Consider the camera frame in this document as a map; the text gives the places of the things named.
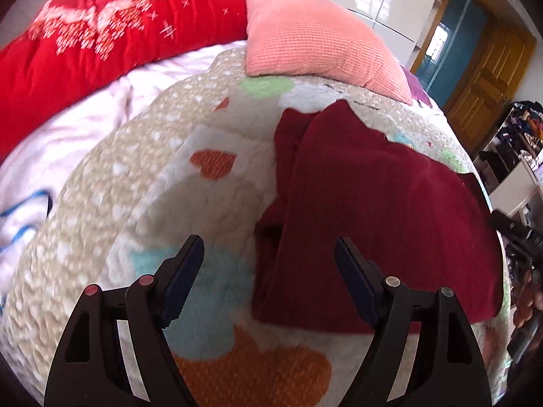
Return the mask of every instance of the wooden door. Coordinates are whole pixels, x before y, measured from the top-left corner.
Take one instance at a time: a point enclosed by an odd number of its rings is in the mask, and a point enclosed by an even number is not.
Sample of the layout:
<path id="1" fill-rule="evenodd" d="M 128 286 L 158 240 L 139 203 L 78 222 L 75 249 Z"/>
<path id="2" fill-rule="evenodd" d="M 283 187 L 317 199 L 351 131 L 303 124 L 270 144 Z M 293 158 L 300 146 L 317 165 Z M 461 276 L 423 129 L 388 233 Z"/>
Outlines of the wooden door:
<path id="1" fill-rule="evenodd" d="M 492 20 L 479 56 L 468 66 L 464 81 L 444 112 L 458 140 L 470 155 L 487 144 L 503 121 L 503 107 L 517 91 L 536 40 L 522 29 Z"/>

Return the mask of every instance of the window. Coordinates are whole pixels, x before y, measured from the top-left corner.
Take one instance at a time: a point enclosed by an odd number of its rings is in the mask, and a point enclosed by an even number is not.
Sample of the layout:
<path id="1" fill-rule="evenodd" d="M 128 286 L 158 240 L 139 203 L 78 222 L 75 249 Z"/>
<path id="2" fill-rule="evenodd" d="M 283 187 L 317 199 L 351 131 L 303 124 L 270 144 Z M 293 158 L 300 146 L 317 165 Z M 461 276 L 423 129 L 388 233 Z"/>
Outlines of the window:
<path id="1" fill-rule="evenodd" d="M 428 46 L 428 49 L 426 50 L 426 54 L 430 57 L 430 59 L 433 62 L 436 62 L 439 58 L 439 55 L 441 55 L 441 52 L 444 48 L 444 45 L 447 41 L 447 37 L 449 36 L 449 32 L 446 30 L 447 28 L 440 24 L 435 32 L 434 36 L 432 37 L 432 40 L 430 41 L 430 45 Z"/>

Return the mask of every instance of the beige quilted blanket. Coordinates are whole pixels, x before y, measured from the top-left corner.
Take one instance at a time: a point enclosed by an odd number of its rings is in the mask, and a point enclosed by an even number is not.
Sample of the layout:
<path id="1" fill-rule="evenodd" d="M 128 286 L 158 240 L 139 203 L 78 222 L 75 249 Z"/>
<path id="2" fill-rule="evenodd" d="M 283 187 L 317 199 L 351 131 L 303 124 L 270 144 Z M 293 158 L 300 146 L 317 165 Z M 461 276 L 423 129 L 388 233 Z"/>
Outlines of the beige quilted blanket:
<path id="1" fill-rule="evenodd" d="M 315 76 L 246 77 L 244 50 L 226 51 L 92 150 L 26 249 L 0 318 L 0 348 L 28 390 L 43 400 L 56 344 L 86 285 L 127 286 L 196 233 L 206 258 L 166 338 L 199 405 L 336 407 L 371 335 L 263 325 L 249 304 L 252 232 L 275 197 L 281 113 L 314 112 L 341 98 L 388 139 L 475 172 L 457 141 L 397 102 Z M 505 273 L 498 317 L 473 326 L 495 392 L 506 356 L 507 280 Z M 120 335 L 132 388 L 145 398 L 126 326 Z M 391 397 L 406 387 L 416 344 L 410 336 Z"/>

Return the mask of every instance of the purple cloth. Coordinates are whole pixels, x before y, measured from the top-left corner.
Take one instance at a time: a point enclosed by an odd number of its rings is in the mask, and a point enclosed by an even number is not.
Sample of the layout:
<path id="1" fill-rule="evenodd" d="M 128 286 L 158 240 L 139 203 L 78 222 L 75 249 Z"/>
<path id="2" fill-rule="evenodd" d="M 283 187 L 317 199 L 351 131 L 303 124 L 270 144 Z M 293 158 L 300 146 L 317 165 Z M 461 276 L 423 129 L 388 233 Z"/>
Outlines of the purple cloth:
<path id="1" fill-rule="evenodd" d="M 424 102 L 428 107 L 432 107 L 432 102 L 430 101 L 430 97 L 428 94 L 424 91 L 423 87 L 420 85 L 419 78 L 417 78 L 414 74 L 412 74 L 409 70 L 407 70 L 404 66 L 400 64 L 400 67 L 404 71 L 407 83 L 409 84 L 409 90 L 411 90 L 411 97 L 413 99 L 416 99 L 417 101 Z"/>

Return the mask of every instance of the white bed sheet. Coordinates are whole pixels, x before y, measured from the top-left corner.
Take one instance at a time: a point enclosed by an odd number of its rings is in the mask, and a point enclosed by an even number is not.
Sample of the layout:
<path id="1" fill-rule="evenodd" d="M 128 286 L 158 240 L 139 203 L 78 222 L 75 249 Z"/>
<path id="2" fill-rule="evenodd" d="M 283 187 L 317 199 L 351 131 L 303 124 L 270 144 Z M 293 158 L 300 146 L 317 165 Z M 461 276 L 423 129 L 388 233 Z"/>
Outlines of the white bed sheet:
<path id="1" fill-rule="evenodd" d="M 207 71 L 218 54 L 245 43 L 205 47 L 144 65 L 50 119 L 21 142 L 0 167 L 0 212 L 38 190 L 49 191 L 55 202 L 70 173 L 102 139 L 147 110 L 169 86 Z M 405 107 L 457 140 L 443 112 L 433 100 L 432 104 L 430 108 L 413 100 L 413 105 Z M 0 246 L 7 245 L 24 225 L 42 223 L 46 210 L 45 198 L 36 198 L 0 222 Z M 0 296 L 9 290 L 23 249 L 32 236 L 29 231 L 0 253 Z"/>

